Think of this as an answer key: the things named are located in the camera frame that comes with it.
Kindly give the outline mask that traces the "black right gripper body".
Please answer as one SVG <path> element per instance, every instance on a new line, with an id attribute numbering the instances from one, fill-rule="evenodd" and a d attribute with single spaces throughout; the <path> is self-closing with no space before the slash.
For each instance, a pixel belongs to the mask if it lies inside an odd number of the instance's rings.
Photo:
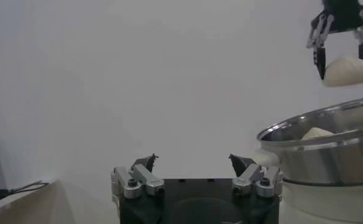
<path id="1" fill-rule="evenodd" d="M 322 0 L 323 13 L 333 16 L 330 32 L 356 30 L 363 25 L 360 12 L 363 5 L 358 0 Z"/>

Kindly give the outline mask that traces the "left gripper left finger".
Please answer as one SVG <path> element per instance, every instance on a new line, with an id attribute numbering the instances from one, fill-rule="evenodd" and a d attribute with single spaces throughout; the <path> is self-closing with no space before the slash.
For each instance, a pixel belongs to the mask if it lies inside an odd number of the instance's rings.
<path id="1" fill-rule="evenodd" d="M 115 167 L 110 174 L 111 193 L 114 197 L 137 199 L 143 193 L 152 197 L 162 197 L 165 192 L 165 181 L 156 177 L 152 171 L 156 154 L 137 159 L 130 168 Z"/>

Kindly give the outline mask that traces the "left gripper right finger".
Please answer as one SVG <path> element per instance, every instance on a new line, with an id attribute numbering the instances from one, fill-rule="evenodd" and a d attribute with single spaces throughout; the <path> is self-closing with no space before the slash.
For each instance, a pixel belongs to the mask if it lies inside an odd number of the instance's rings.
<path id="1" fill-rule="evenodd" d="M 230 154 L 236 177 L 231 180 L 233 195 L 244 197 L 252 192 L 261 198 L 281 197 L 283 172 L 278 166 L 262 166 L 251 158 Z"/>

